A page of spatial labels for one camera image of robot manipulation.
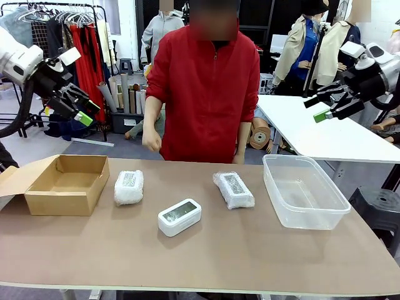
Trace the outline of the person's right hand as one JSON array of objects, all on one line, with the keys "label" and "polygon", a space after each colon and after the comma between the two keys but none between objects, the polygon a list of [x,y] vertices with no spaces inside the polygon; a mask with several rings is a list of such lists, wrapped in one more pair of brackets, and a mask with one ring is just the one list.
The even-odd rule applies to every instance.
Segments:
[{"label": "person's right hand", "polygon": [[162,146],[162,140],[160,135],[154,132],[144,132],[142,137],[142,145],[148,148],[152,152],[159,152]]}]

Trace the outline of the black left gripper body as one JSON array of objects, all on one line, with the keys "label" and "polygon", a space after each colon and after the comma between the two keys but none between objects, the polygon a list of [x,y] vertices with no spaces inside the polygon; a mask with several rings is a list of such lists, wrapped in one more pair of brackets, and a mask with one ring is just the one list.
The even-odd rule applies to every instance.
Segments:
[{"label": "black left gripper body", "polygon": [[42,60],[30,75],[33,93],[42,98],[66,99],[72,74],[59,57]]}]

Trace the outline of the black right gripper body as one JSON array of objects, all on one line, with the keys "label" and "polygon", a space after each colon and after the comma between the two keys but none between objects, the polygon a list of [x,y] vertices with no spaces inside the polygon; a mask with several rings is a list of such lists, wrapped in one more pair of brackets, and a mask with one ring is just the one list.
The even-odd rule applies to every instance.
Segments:
[{"label": "black right gripper body", "polygon": [[386,93],[381,67],[376,62],[361,70],[354,66],[343,72],[342,76],[352,95],[358,96],[363,101],[370,101]]}]

